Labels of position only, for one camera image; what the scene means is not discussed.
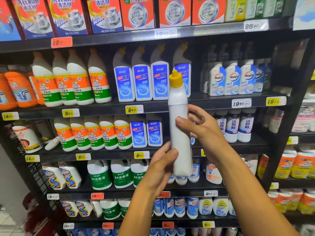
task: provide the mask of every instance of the bottle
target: bottle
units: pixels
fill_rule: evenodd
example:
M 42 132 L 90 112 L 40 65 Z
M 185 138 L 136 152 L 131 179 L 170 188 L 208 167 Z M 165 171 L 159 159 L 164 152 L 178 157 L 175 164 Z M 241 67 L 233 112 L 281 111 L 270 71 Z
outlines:
M 100 130 L 106 150 L 114 150 L 118 147 L 118 140 L 114 126 L 113 116 L 100 116 Z
M 136 98 L 135 83 L 132 81 L 132 69 L 124 61 L 126 47 L 119 48 L 113 59 L 113 67 L 119 102 L 132 102 Z
M 255 84 L 254 84 L 254 93 L 260 93 L 263 89 L 266 67 L 264 64 L 265 59 L 256 59 L 255 65 L 257 66 Z
M 232 205 L 232 202 L 231 202 L 231 200 L 229 199 L 229 214 L 230 215 L 236 215 L 235 214 L 235 211 L 234 211 L 234 207 L 233 207 L 233 205 Z
M 97 55 L 94 48 L 90 48 L 91 56 L 88 62 L 89 75 L 94 92 L 95 102 L 108 103 L 112 100 L 109 84 L 107 80 L 106 67 Z
M 243 108 L 238 127 L 237 139 L 242 143 L 248 143 L 254 123 L 256 108 Z
M 42 144 L 35 132 L 25 121 L 15 121 L 12 131 L 16 134 L 27 154 L 34 153 L 42 148 Z
M 90 203 L 93 206 L 93 211 L 94 211 L 96 217 L 97 218 L 101 217 L 103 215 L 103 209 L 100 206 L 100 201 L 99 200 L 90 199 Z
M 223 135 L 225 135 L 227 110 L 216 110 L 214 118 L 218 123 Z
M 152 147 L 163 145 L 162 118 L 157 114 L 146 114 L 148 144 Z
M 0 74 L 0 111 L 6 111 L 17 107 L 18 103 L 7 79 L 3 74 Z
M 222 183 L 222 176 L 218 168 L 214 164 L 209 162 L 206 168 L 206 179 L 213 184 L 219 185 Z
M 128 115 L 115 115 L 115 132 L 120 150 L 127 150 L 132 147 L 132 135 Z
M 188 180 L 190 182 L 196 183 L 199 180 L 199 174 L 200 174 L 200 164 L 199 159 L 193 159 L 192 160 L 192 175 L 188 177 Z
M 40 91 L 47 107 L 61 106 L 62 100 L 51 65 L 43 59 L 41 53 L 34 51 L 32 71 L 40 82 Z
M 88 200 L 76 200 L 76 206 L 82 217 L 88 217 L 92 213 L 93 207 Z
M 163 198 L 164 214 L 167 218 L 175 214 L 174 198 Z
M 136 101 L 152 100 L 152 78 L 149 63 L 142 60 L 144 46 L 139 46 L 131 60 L 133 81 L 135 84 Z
M 58 164 L 67 187 L 70 189 L 78 189 L 81 185 L 82 178 L 77 168 L 69 165 L 65 161 L 60 161 Z
M 94 103 L 94 94 L 91 88 L 88 71 L 83 61 L 77 56 L 75 49 L 69 49 L 67 70 L 71 75 L 77 105 L 81 106 Z
M 112 177 L 106 160 L 89 160 L 88 172 L 94 190 L 105 190 L 112 186 Z
M 191 61 L 183 56 L 185 51 L 187 51 L 187 48 L 188 43 L 185 42 L 176 49 L 173 56 L 173 70 L 176 70 L 179 74 L 181 74 L 183 85 L 185 87 L 187 97 L 189 98 L 191 93 Z
M 20 108 L 30 108 L 37 105 L 31 83 L 23 72 L 8 71 L 4 74 Z
M 62 190 L 65 187 L 65 179 L 63 178 L 63 175 L 58 167 L 44 163 L 42 164 L 42 170 L 45 173 L 53 190 Z
M 120 206 L 121 216 L 125 217 L 128 207 L 130 205 L 131 199 L 119 199 L 118 204 Z
M 182 218 L 186 213 L 185 198 L 175 197 L 175 214 L 177 217 Z
M 130 168 L 132 171 L 132 175 L 134 178 L 134 187 L 137 187 L 137 185 L 142 180 L 144 174 L 146 173 L 148 167 L 149 167 L 149 160 L 148 159 L 131 159 L 130 162 Z
M 213 212 L 217 216 L 226 216 L 229 211 L 229 198 L 227 196 L 214 197 Z
M 132 136 L 132 146 L 143 148 L 148 145 L 146 119 L 140 114 L 131 114 L 130 128 Z
M 121 215 L 117 199 L 102 199 L 100 206 L 103 209 L 103 215 L 106 220 L 113 220 Z
M 169 76 L 169 85 L 168 110 L 171 143 L 172 148 L 176 148 L 179 152 L 178 158 L 174 162 L 174 175 L 188 177 L 191 176 L 193 169 L 190 138 L 175 124 L 178 116 L 188 119 L 188 101 L 182 76 L 176 70 L 173 70 Z
M 212 197 L 199 197 L 199 213 L 209 215 L 212 212 L 213 201 Z
M 65 106 L 76 105 L 77 100 L 73 92 L 72 79 L 67 69 L 67 61 L 59 51 L 55 50 L 53 54 L 55 56 L 53 59 L 53 74 L 59 88 L 62 103 Z
M 74 201 L 60 201 L 68 217 L 76 217 L 79 213 Z
M 241 109 L 230 109 L 227 113 L 224 137 L 228 143 L 237 141 L 237 132 Z
M 161 216 L 164 213 L 163 198 L 157 198 L 153 204 L 153 213 Z
M 70 121 L 66 118 L 55 118 L 54 126 L 59 136 L 62 149 L 65 152 L 77 149 L 77 143 L 70 127 Z
M 168 99 L 169 92 L 169 63 L 161 58 L 165 44 L 159 44 L 151 55 L 151 77 L 153 100 Z
M 98 117 L 85 117 L 84 126 L 88 133 L 90 145 L 92 150 L 99 150 L 104 148 L 104 140 L 99 125 Z
M 198 197 L 189 197 L 187 199 L 187 215 L 191 219 L 198 217 Z
M 77 143 L 77 148 L 81 151 L 91 148 L 88 132 L 84 125 L 84 118 L 74 117 L 70 118 L 70 126 L 74 139 Z
M 257 67 L 254 65 L 254 60 L 245 60 L 241 67 L 240 87 L 238 94 L 252 94 L 254 90 L 255 77 Z
M 237 60 L 232 60 L 228 63 L 225 69 L 226 78 L 224 86 L 224 95 L 236 95 L 240 85 L 241 69 L 237 65 Z
M 266 67 L 266 72 L 265 72 L 265 79 L 264 79 L 264 85 L 262 87 L 262 90 L 268 90 L 270 89 L 270 81 L 271 81 L 271 74 L 272 74 L 272 69 L 271 69 L 271 58 L 266 58 L 265 61 L 265 67 Z
M 42 94 L 40 92 L 40 82 L 39 80 L 33 75 L 33 72 L 28 72 L 27 73 L 28 79 L 30 80 L 30 83 L 32 85 L 34 94 L 37 99 L 37 103 L 40 105 L 45 105 L 45 101 L 42 97 Z
M 179 185 L 186 185 L 187 183 L 187 177 L 180 177 L 180 176 L 175 176 L 175 181 Z
M 114 184 L 117 189 L 125 188 L 133 184 L 129 159 L 111 160 L 111 170 L 114 177 Z

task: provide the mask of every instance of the person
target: person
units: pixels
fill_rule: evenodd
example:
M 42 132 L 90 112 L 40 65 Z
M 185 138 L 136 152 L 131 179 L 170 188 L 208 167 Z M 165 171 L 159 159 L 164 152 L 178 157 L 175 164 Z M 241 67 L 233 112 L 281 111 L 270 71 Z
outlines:
M 207 159 L 220 171 L 244 236 L 299 236 L 274 206 L 263 187 L 240 156 L 225 140 L 216 120 L 203 109 L 188 105 L 189 120 L 176 118 L 177 127 L 199 139 Z M 153 203 L 165 188 L 178 157 L 165 143 L 152 157 L 138 184 L 120 226 L 118 236 L 148 236 Z

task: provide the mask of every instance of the box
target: box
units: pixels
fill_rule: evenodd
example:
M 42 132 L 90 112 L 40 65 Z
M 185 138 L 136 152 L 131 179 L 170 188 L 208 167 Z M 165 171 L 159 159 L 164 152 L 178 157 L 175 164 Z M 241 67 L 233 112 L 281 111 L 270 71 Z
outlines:
M 44 0 L 12 0 L 26 39 L 55 37 Z
M 191 23 L 191 0 L 159 0 L 160 28 Z
M 7 1 L 0 0 L 0 41 L 21 40 L 17 27 L 19 23 L 15 21 Z
M 94 34 L 123 31 L 119 0 L 87 0 Z
M 84 15 L 81 0 L 47 1 L 59 37 L 88 34 L 89 19 Z
M 120 0 L 124 30 L 154 28 L 153 0 Z
M 192 24 L 224 22 L 226 0 L 192 0 Z

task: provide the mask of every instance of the green label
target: green label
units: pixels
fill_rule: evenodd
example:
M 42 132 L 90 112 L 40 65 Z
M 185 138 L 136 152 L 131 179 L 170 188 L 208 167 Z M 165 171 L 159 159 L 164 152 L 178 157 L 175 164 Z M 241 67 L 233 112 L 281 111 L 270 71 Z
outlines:
M 95 98 L 108 98 L 111 96 L 111 92 L 109 89 L 94 90 L 94 96 Z
M 66 92 L 66 93 L 60 93 L 62 100 L 68 101 L 68 100 L 75 100 L 76 97 L 74 95 L 74 92 Z
M 75 92 L 74 95 L 77 101 L 84 101 L 84 100 L 89 100 L 89 99 L 94 98 L 92 90 L 84 91 L 84 92 Z
M 90 178 L 94 188 L 104 188 L 112 182 L 109 170 L 97 175 L 90 174 Z
M 114 146 L 118 143 L 118 140 L 117 138 L 113 138 L 113 139 L 109 139 L 109 140 L 104 140 L 104 144 L 105 146 L 107 147 L 111 147 L 111 146 Z
M 121 173 L 114 173 L 114 183 L 115 186 L 125 186 L 132 182 L 132 171 L 129 168 L 128 170 L 121 172 Z
M 146 172 L 141 172 L 141 173 L 132 173 L 132 175 L 134 176 L 134 185 L 137 186 L 139 184 L 139 182 L 142 180 L 144 174 Z
M 132 144 L 131 136 L 127 139 L 124 139 L 124 140 L 118 140 L 118 146 L 120 146 L 120 147 L 129 146 L 130 144 Z
M 103 209 L 103 215 L 105 219 L 111 220 L 116 218 L 120 215 L 120 207 L 119 204 L 115 205 L 114 207 L 111 207 L 109 209 Z
M 128 207 L 120 206 L 120 211 L 121 211 L 121 215 L 122 215 L 122 216 L 125 216 L 125 215 L 126 215 L 127 209 L 128 209 Z
M 51 103 L 51 102 L 56 102 L 61 100 L 60 93 L 47 93 L 47 94 L 42 94 L 42 98 L 44 99 L 45 103 Z
M 70 148 L 70 147 L 75 146 L 76 144 L 77 143 L 76 143 L 76 140 L 74 138 L 70 141 L 67 141 L 67 142 L 61 142 L 62 148 Z

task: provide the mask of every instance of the red price tag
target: red price tag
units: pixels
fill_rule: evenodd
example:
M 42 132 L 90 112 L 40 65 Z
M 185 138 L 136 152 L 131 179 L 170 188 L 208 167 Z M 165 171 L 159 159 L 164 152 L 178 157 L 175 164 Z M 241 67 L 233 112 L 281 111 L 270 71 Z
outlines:
M 91 199 L 104 199 L 104 193 L 91 193 Z
M 72 46 L 72 36 L 51 38 L 52 48 L 64 48 Z
M 170 191 L 162 191 L 157 198 L 169 198 L 169 197 L 171 197 Z
M 174 222 L 162 222 L 162 228 L 174 228 Z
M 103 223 L 103 229 L 114 229 L 114 223 Z

